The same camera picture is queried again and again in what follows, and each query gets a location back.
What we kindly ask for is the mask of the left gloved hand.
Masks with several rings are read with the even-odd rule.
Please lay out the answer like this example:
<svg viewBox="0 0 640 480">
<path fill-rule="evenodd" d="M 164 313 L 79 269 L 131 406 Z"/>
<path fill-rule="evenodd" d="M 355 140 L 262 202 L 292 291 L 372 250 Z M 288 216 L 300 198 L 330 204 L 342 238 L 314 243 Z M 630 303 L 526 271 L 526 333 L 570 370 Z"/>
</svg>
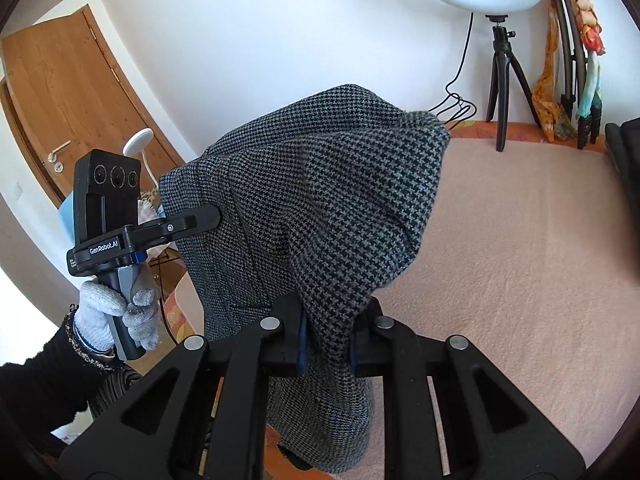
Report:
<svg viewBox="0 0 640 480">
<path fill-rule="evenodd" d="M 160 292 L 146 264 L 139 266 L 136 279 L 125 289 L 129 297 L 96 280 L 81 285 L 73 326 L 88 350 L 106 353 L 115 348 L 114 336 L 107 322 L 109 316 L 121 320 L 132 340 L 144 350 L 151 351 L 157 347 L 160 341 Z"/>
</svg>

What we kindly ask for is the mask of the left forearm black sleeve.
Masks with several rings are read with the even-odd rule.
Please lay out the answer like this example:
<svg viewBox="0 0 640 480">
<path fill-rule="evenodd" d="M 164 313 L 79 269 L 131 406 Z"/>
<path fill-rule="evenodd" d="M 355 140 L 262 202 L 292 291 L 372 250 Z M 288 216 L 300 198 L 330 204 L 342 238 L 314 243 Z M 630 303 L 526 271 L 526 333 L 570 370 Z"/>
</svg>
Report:
<svg viewBox="0 0 640 480">
<path fill-rule="evenodd" d="M 1 367 L 1 430 L 35 439 L 72 422 L 89 407 L 107 378 L 140 375 L 112 352 L 97 354 L 77 336 L 74 304 L 42 350 L 23 364 Z"/>
</svg>

